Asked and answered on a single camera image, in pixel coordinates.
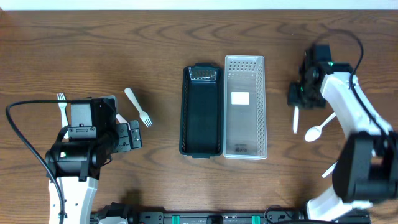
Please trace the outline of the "white plastic spoon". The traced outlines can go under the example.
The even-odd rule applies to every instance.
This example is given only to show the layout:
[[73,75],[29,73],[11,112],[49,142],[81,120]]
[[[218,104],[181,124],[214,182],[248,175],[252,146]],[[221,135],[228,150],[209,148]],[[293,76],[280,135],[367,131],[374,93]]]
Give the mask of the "white plastic spoon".
[[313,142],[317,140],[321,135],[322,135],[322,129],[324,126],[326,126],[331,120],[333,120],[336,117],[335,113],[332,113],[329,117],[327,117],[322,124],[318,126],[313,126],[311,127],[305,134],[304,140],[306,142]]
[[293,125],[292,125],[292,130],[294,134],[297,134],[298,126],[299,126],[299,107],[294,106]]
[[334,171],[336,165],[337,165],[337,162],[333,163],[333,164],[322,174],[322,177],[323,177],[323,178],[326,178],[328,175],[330,175],[330,174]]

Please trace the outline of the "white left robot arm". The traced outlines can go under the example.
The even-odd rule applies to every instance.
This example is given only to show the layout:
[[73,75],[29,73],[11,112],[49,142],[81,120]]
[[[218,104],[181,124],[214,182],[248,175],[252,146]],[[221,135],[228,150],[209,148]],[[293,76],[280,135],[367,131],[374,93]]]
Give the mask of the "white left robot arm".
[[54,175],[49,182],[50,223],[89,223],[100,171],[112,155],[142,147],[139,122],[65,127],[45,155]]

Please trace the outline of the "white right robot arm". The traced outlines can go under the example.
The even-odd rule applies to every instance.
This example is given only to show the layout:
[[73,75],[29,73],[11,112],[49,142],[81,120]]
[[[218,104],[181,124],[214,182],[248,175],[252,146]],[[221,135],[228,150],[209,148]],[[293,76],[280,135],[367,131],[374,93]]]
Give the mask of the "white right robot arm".
[[397,198],[397,133],[363,93],[351,65],[303,64],[290,84],[288,104],[300,109],[329,104],[346,137],[331,172],[332,185],[306,204],[305,218],[339,222],[353,210]]

